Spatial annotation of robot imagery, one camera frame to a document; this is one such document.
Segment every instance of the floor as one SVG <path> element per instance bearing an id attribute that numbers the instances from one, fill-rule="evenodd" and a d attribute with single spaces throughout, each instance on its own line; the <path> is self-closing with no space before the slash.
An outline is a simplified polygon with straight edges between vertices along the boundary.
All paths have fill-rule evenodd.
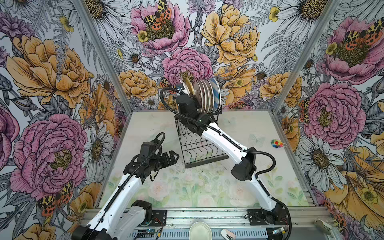
<path id="1" fill-rule="evenodd" d="M 270 144 L 272 139 L 278 139 L 279 136 L 269 112 L 223 112 L 218 124 L 241 144 L 254 146 L 257 150 L 274 155 L 276 167 L 261 175 L 274 197 L 288 206 L 308 206 L 285 150 L 276 149 Z M 180 154 L 179 137 L 171 112 L 133 113 L 111 169 L 100 207 L 116 188 L 125 165 L 139 153 L 142 142 L 154 139 L 159 132 L 166 134 L 163 152 L 173 150 Z M 151 202 L 153 207 L 257 207 L 257 199 L 249 191 L 247 183 L 238 181 L 231 175 L 233 165 L 231 159 L 225 159 L 186 169 L 183 158 L 180 157 L 174 166 L 160 170 L 154 182 L 147 178 L 128 206 L 135 200 L 145 200 Z M 257 170 L 266 169 L 270 165 L 271 160 L 267 156 L 256 157 Z"/>

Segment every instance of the pink peony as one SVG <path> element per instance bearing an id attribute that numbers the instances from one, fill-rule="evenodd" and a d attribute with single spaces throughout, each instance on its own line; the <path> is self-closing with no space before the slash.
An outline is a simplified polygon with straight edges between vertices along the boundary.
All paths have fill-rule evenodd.
<path id="1" fill-rule="evenodd" d="M 355 49 L 346 49 L 344 40 L 348 31 L 362 32 L 374 22 L 358 22 L 348 17 L 333 31 L 334 36 L 328 40 L 325 59 L 317 65 L 321 73 L 331 75 L 339 81 L 349 81 L 353 85 L 362 84 L 384 68 L 384 37 L 372 45 L 359 43 Z"/>
<path id="2" fill-rule="evenodd" d="M 174 51 L 179 46 L 184 46 L 188 42 L 189 33 L 190 33 L 190 22 L 189 18 L 184 18 L 184 15 L 180 13 L 179 6 L 176 4 L 172 5 L 170 1 L 168 2 L 168 7 L 172 11 L 171 23 L 174 27 L 174 33 L 172 38 L 162 37 L 160 39 L 144 41 L 144 47 L 152 55 L 159 55 L 163 52 Z M 133 26 L 132 32 L 134 34 L 140 33 L 140 31 L 146 31 L 147 25 L 144 23 L 143 19 L 149 15 L 155 15 L 157 11 L 157 3 L 154 7 L 148 5 L 147 8 L 144 8 L 140 5 L 140 8 L 132 8 L 131 10 L 131 25 Z"/>
<path id="3" fill-rule="evenodd" d="M 211 61 L 203 54 L 192 48 L 177 49 L 163 60 L 164 77 L 169 83 L 176 85 L 180 79 L 188 78 L 190 81 L 203 80 L 212 77 Z"/>
<path id="4" fill-rule="evenodd" d="M 65 114 L 26 127 L 14 147 L 17 168 L 11 174 L 11 189 L 40 199 L 56 195 L 69 181 L 77 187 L 85 175 L 81 165 L 86 142 L 82 126 Z"/>
<path id="5" fill-rule="evenodd" d="M 304 124 L 305 134 L 328 142 L 331 149 L 349 146 L 365 125 L 366 115 L 360 106 L 356 88 L 347 83 L 322 83 L 310 98 L 310 121 Z"/>
<path id="6" fill-rule="evenodd" d="M 0 106 L 0 170 L 7 164 L 12 152 L 12 142 L 19 134 L 17 120 L 4 107 Z"/>

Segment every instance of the stack of plates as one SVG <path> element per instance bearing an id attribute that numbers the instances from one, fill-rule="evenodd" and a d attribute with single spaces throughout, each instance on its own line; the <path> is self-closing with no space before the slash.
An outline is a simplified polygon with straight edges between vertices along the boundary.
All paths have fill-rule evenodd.
<path id="1" fill-rule="evenodd" d="M 198 80 L 193 89 L 201 108 L 201 113 L 214 113 L 220 108 L 220 87 L 216 79 Z"/>

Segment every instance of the white bowl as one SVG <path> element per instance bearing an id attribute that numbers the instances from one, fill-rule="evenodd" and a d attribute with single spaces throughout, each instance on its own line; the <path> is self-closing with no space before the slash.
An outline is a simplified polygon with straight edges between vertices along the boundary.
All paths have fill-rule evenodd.
<path id="1" fill-rule="evenodd" d="M 211 228 L 203 222 L 195 222 L 189 229 L 189 240 L 212 240 Z"/>

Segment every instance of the purple flower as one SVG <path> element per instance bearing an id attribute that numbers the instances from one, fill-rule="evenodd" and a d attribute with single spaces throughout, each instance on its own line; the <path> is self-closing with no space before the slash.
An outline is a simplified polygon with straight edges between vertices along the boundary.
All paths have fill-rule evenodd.
<path id="1" fill-rule="evenodd" d="M 12 142 L 19 134 L 19 123 L 4 107 L 0 106 L 0 170 L 7 164 L 12 152 Z"/>
<path id="2" fill-rule="evenodd" d="M 384 41 L 379 38 L 373 44 L 366 41 L 358 42 L 353 49 L 347 50 L 344 40 L 347 32 L 362 32 L 374 22 L 359 22 L 347 17 L 339 27 L 333 31 L 334 36 L 328 40 L 325 59 L 316 65 L 321 73 L 333 76 L 339 81 L 348 81 L 353 85 L 362 84 L 384 68 Z"/>
<path id="3" fill-rule="evenodd" d="M 216 0 L 189 0 L 189 13 L 202 12 L 208 14 L 215 11 Z"/>
<path id="4" fill-rule="evenodd" d="M 30 23 L 25 23 L 22 19 L 18 19 L 17 16 L 12 17 L 8 12 L 0 12 L 0 32 L 7 34 L 10 38 L 35 35 Z"/>
<path id="5" fill-rule="evenodd" d="M 233 5 L 237 9 L 242 8 L 244 3 L 244 0 L 224 0 L 224 4 Z"/>
<path id="6" fill-rule="evenodd" d="M 131 30 L 138 35 L 139 41 L 143 43 L 150 55 L 174 51 L 188 42 L 191 28 L 189 18 L 184 18 L 177 4 L 172 5 L 170 1 L 167 2 L 172 15 L 170 20 L 165 20 L 165 23 L 162 23 L 166 26 L 163 26 L 160 30 L 147 27 L 143 20 L 148 15 L 155 15 L 157 3 L 154 7 L 144 8 L 140 5 L 140 8 L 132 8 L 131 10 L 131 25 L 133 26 Z"/>
<path id="7" fill-rule="evenodd" d="M 56 195 L 70 181 L 77 187 L 85 176 L 81 165 L 86 142 L 83 127 L 65 114 L 26 127 L 14 146 L 17 168 L 11 174 L 11 189 L 38 200 Z"/>
<path id="8" fill-rule="evenodd" d="M 331 149 L 347 147 L 365 125 L 366 114 L 360 107 L 356 88 L 347 83 L 322 83 L 310 98 L 310 121 L 304 124 L 305 134 L 328 142 Z"/>
<path id="9" fill-rule="evenodd" d="M 209 58 L 188 47 L 177 49 L 171 57 L 165 58 L 162 63 L 164 77 L 168 79 L 171 85 L 181 83 L 181 79 L 184 81 L 189 79 L 191 82 L 209 79 L 213 74 Z"/>
<path id="10" fill-rule="evenodd" d="M 369 233 L 360 227 L 360 222 L 352 217 L 344 215 L 347 223 L 348 240 L 371 240 Z"/>
<path id="11" fill-rule="evenodd" d="M 4 47 L 0 47 L 0 67 L 5 68 L 5 64 L 7 62 L 7 57 L 9 54 L 4 49 Z"/>

